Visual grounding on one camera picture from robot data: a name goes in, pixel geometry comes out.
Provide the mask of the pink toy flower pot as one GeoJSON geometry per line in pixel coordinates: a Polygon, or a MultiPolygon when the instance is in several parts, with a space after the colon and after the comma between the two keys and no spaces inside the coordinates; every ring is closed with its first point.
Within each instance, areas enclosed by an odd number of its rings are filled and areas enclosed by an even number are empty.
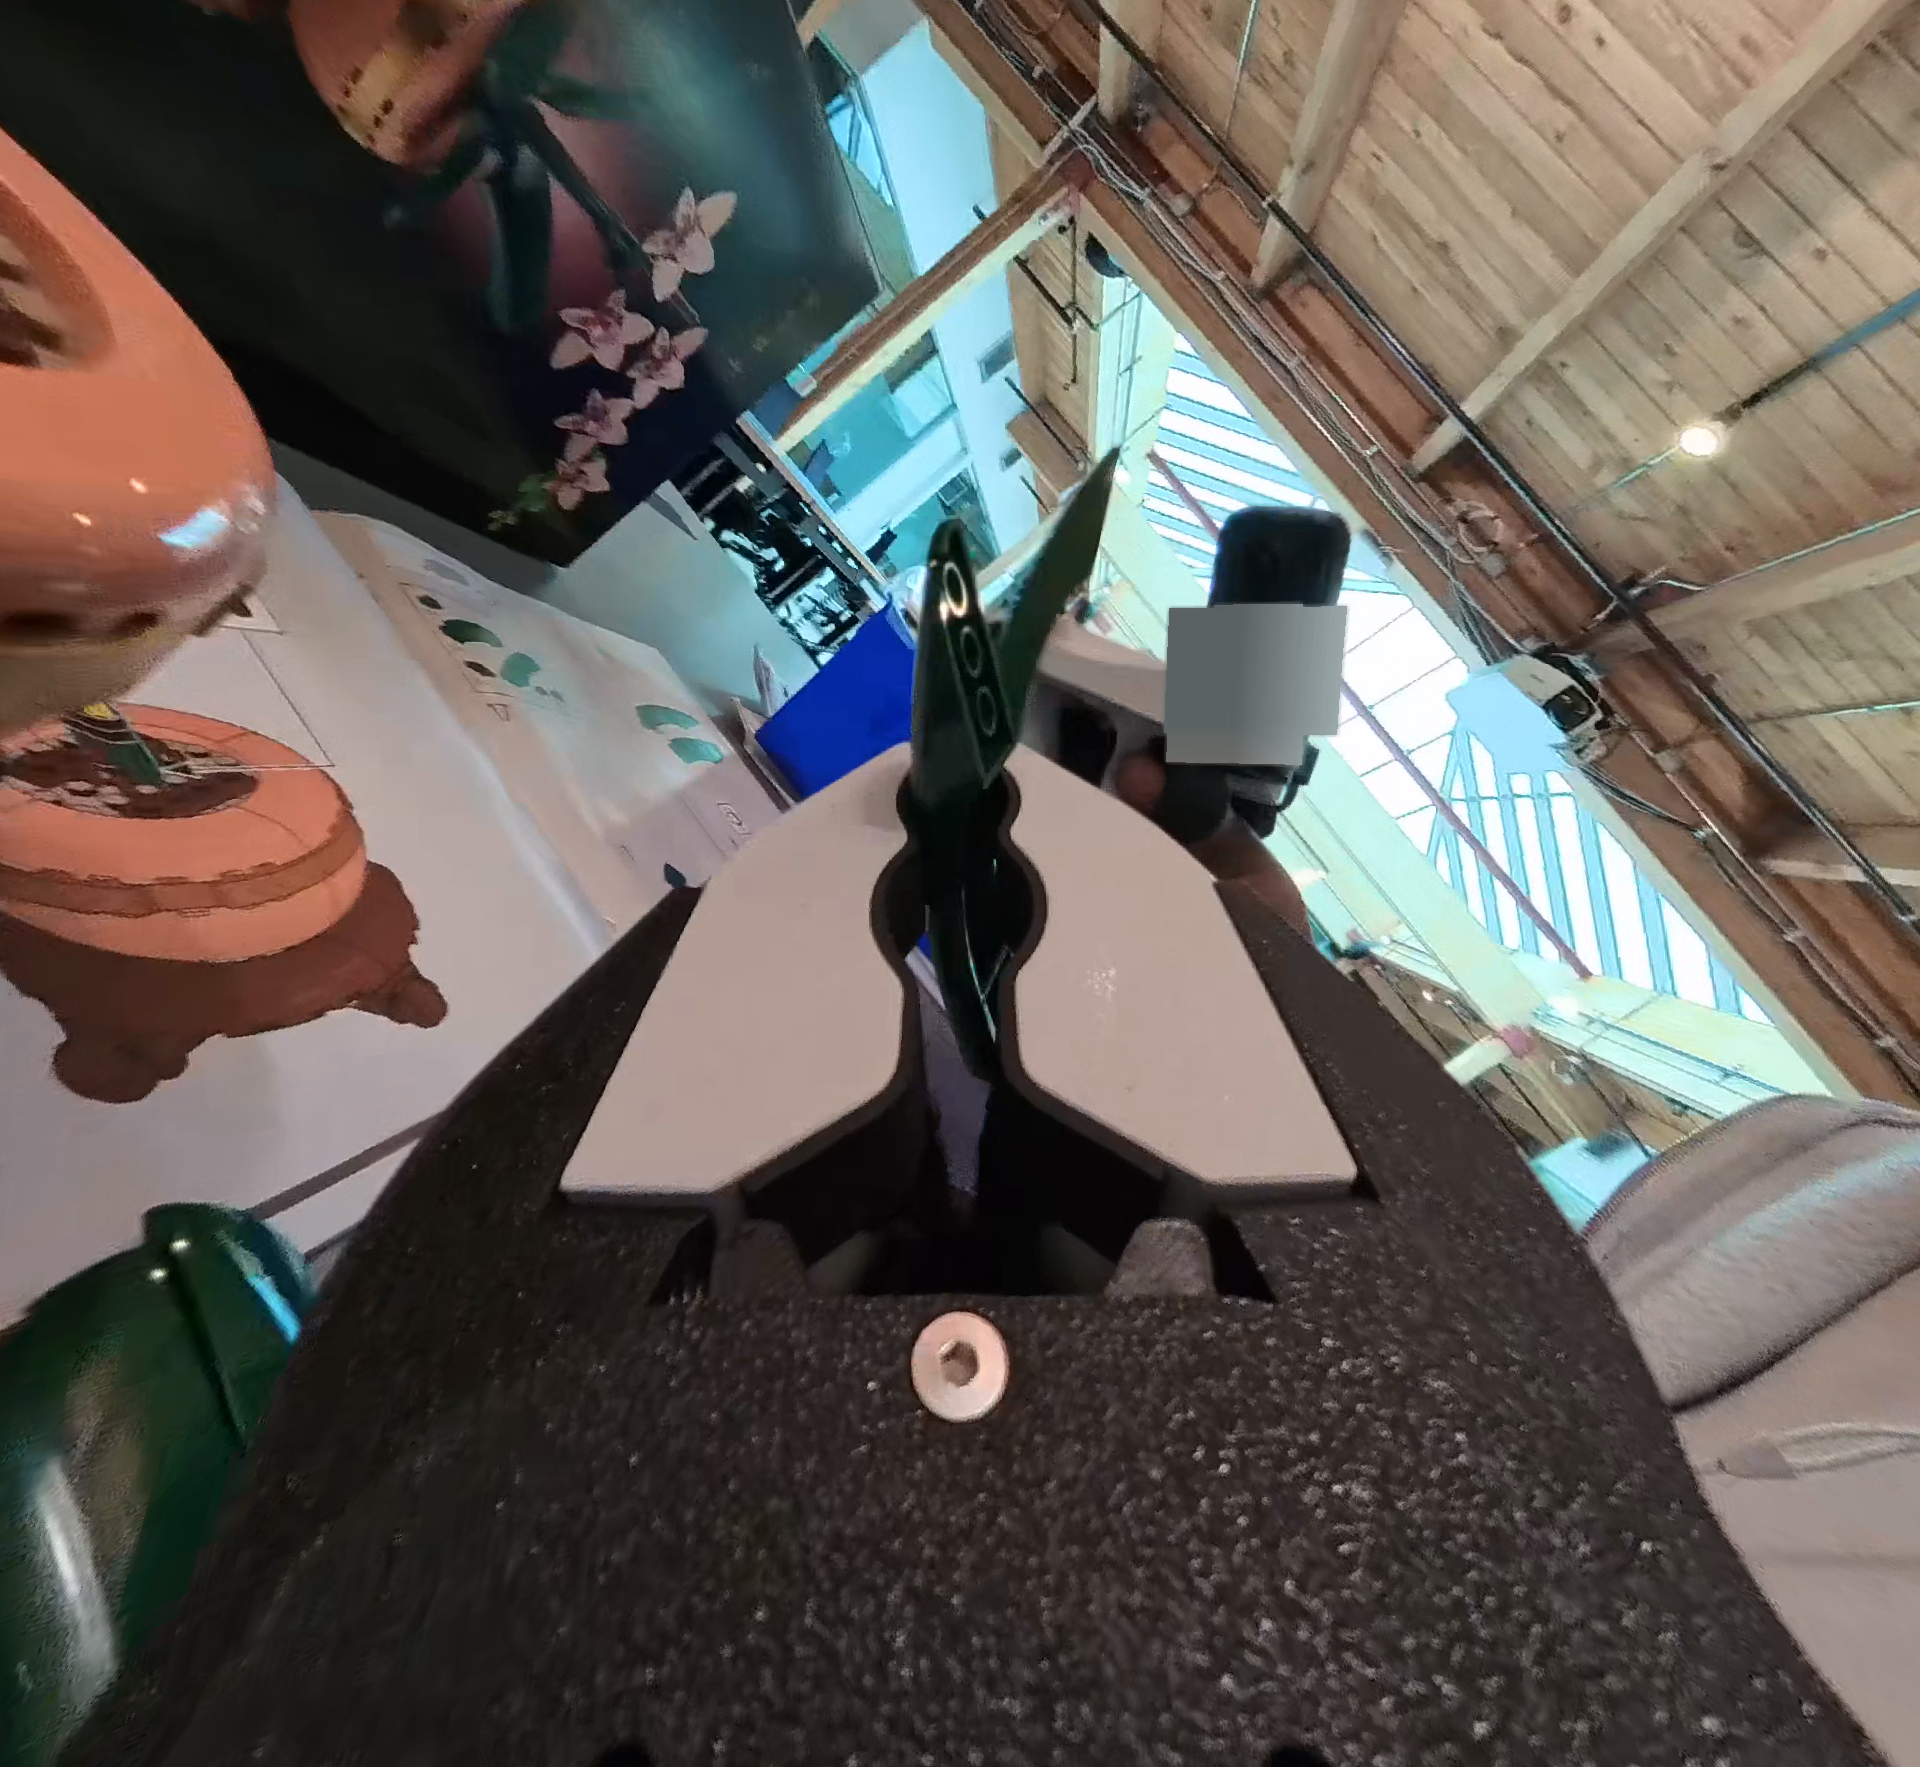
{"type": "Polygon", "coordinates": [[[236,379],[80,195],[3,139],[3,730],[125,698],[268,568],[236,379]]]}

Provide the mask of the person in white hoodie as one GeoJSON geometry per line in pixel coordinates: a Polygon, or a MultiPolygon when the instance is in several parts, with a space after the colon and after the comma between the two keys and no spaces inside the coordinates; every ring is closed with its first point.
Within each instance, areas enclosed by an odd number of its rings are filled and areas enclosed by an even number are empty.
{"type": "Polygon", "coordinates": [[[1919,1117],[1776,1096],[1641,1164],[1583,1239],[1707,1502],[1889,1763],[1919,1761],[1919,1453],[1789,1482],[1716,1470],[1806,1425],[1919,1427],[1919,1117]]]}

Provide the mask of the blue plastic bin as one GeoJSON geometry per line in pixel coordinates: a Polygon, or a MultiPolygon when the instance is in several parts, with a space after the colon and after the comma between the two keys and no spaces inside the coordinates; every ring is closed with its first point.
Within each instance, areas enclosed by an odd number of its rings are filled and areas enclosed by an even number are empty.
{"type": "Polygon", "coordinates": [[[756,746],[790,798],[820,794],[910,739],[915,663],[915,631],[888,604],[756,728],[756,746]]]}

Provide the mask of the person's right hand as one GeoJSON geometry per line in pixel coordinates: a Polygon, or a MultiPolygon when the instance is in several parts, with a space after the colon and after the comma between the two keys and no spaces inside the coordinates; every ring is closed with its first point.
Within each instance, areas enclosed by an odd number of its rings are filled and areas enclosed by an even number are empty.
{"type": "Polygon", "coordinates": [[[1160,750],[1148,744],[1119,759],[1114,791],[1216,879],[1245,886],[1295,934],[1312,938],[1299,888],[1237,810],[1227,781],[1188,768],[1171,772],[1160,750]]]}

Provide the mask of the glossy dark green toy piece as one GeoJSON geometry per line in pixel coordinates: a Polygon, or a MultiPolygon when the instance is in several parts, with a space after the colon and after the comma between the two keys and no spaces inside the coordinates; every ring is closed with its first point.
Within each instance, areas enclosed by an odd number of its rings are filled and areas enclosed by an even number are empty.
{"type": "Polygon", "coordinates": [[[5,1763],[58,1763],[180,1610],[313,1298],[268,1222],[166,1203],[5,1331],[5,1763]]]}

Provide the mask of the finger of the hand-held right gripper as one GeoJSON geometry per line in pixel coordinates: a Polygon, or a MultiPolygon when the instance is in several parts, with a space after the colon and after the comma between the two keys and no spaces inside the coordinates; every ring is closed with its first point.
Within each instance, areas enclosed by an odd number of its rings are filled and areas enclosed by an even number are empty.
{"type": "Polygon", "coordinates": [[[1164,749],[1164,662],[1084,625],[1055,625],[1029,688],[1029,746],[1092,785],[1164,749]]]}

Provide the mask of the black orchid printed box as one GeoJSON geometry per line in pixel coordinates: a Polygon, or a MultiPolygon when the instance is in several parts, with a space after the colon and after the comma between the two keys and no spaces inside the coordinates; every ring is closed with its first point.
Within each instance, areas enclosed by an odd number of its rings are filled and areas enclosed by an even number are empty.
{"type": "Polygon", "coordinates": [[[552,564],[878,293],[790,0],[5,0],[3,66],[268,436],[552,564]]]}

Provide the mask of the white hoodie drawstring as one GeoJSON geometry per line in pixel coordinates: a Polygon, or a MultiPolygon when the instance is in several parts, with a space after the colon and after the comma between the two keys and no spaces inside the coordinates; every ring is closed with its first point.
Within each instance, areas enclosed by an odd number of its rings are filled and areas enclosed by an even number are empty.
{"type": "Polygon", "coordinates": [[[1821,1423],[1757,1434],[1729,1445],[1716,1470],[1736,1480],[1789,1482],[1838,1473],[1919,1453],[1919,1427],[1889,1423],[1821,1423]]]}

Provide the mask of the white instruction booklet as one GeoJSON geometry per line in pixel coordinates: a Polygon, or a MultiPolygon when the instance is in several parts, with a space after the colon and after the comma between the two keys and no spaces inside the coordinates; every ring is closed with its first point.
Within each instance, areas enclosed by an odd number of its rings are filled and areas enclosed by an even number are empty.
{"type": "Polygon", "coordinates": [[[325,1251],[778,811],[658,649],[285,501],[236,618],[5,744],[5,1322],[162,1203],[325,1251]]]}

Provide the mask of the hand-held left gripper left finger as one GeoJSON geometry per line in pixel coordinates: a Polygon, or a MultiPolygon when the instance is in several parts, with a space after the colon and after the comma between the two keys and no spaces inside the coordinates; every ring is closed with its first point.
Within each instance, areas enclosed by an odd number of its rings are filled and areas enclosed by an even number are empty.
{"type": "Polygon", "coordinates": [[[756,834],[696,895],[565,1168],[575,1203],[746,1200],[920,1084],[920,1002],[881,889],[908,746],[756,834]]]}

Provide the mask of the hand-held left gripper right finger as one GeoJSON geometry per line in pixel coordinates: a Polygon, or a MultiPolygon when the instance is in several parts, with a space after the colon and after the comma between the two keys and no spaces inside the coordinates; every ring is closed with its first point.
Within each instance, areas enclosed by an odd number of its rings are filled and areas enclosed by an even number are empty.
{"type": "Polygon", "coordinates": [[[1039,910],[1007,1024],[1021,1091],[1211,1200],[1350,1192],[1355,1152],[1214,875],[1033,749],[1004,773],[1039,910]]]}

